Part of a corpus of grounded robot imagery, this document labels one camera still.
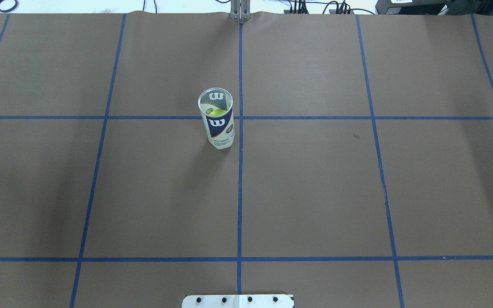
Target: yellow tennis ball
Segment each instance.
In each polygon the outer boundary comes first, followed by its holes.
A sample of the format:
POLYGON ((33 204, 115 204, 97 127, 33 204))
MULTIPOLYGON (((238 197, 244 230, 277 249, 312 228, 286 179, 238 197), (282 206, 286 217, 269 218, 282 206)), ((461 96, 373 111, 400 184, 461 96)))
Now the yellow tennis ball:
POLYGON ((214 109, 209 115, 211 117, 219 117, 221 115, 224 115, 227 111, 224 109, 214 109))

